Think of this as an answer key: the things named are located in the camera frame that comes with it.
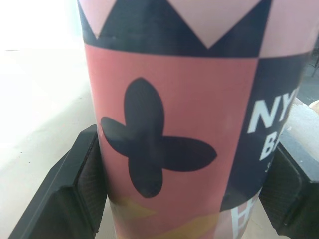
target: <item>tumbler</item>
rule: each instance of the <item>tumbler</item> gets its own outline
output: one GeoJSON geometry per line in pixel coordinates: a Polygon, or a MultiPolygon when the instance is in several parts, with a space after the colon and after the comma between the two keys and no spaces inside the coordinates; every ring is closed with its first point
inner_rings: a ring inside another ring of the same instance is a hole
{"type": "Polygon", "coordinates": [[[318,0],[79,0],[119,239],[239,239],[318,0]]]}

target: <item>navy blue panel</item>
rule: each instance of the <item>navy blue panel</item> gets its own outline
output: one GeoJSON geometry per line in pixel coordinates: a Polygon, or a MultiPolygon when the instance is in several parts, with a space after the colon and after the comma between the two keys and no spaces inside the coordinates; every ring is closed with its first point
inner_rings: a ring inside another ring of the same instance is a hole
{"type": "Polygon", "coordinates": [[[273,159],[271,153],[265,159],[259,160],[264,142],[268,135],[274,132],[280,133],[288,114],[279,121],[283,111],[283,97],[281,97],[272,126],[265,128],[259,118],[256,131],[247,133],[255,102],[264,100],[270,112],[275,97],[285,93],[291,94],[298,87],[307,58],[308,54],[259,60],[221,211],[248,201],[262,187],[273,159]]]}
{"type": "Polygon", "coordinates": [[[197,57],[257,57],[271,0],[262,0],[207,49],[166,0],[117,0],[97,40],[80,7],[84,41],[137,53],[197,57]]]}

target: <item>table surface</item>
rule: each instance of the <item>table surface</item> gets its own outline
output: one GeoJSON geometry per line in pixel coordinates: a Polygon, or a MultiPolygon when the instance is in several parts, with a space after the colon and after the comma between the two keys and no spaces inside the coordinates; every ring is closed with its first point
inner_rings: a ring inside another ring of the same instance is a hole
{"type": "MultiPolygon", "coordinates": [[[[1,52],[0,79],[0,239],[5,239],[49,169],[95,117],[82,50],[1,52]]],[[[258,201],[243,239],[284,238],[258,201]]],[[[115,239],[108,202],[96,239],[115,239]]]]}

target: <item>black four-petal flower shape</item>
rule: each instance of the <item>black four-petal flower shape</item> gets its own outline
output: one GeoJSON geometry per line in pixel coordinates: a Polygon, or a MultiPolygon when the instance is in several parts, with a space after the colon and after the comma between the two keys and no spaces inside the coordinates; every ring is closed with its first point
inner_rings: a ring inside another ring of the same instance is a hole
{"type": "Polygon", "coordinates": [[[163,136],[164,108],[156,89],[145,79],[134,80],[124,100],[126,125],[109,117],[101,119],[110,146],[129,158],[129,173],[144,197],[156,196],[162,187],[162,169],[195,171],[217,156],[207,143],[183,137],[163,136]]]}

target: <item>white triangle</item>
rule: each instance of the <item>white triangle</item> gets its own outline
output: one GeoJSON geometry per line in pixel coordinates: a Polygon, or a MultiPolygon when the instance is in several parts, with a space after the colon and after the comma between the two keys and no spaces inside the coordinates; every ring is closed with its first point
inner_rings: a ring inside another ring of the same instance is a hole
{"type": "Polygon", "coordinates": [[[168,0],[210,48],[261,0],[168,0]]]}
{"type": "Polygon", "coordinates": [[[95,37],[99,38],[116,0],[79,0],[79,2],[95,37]]]}

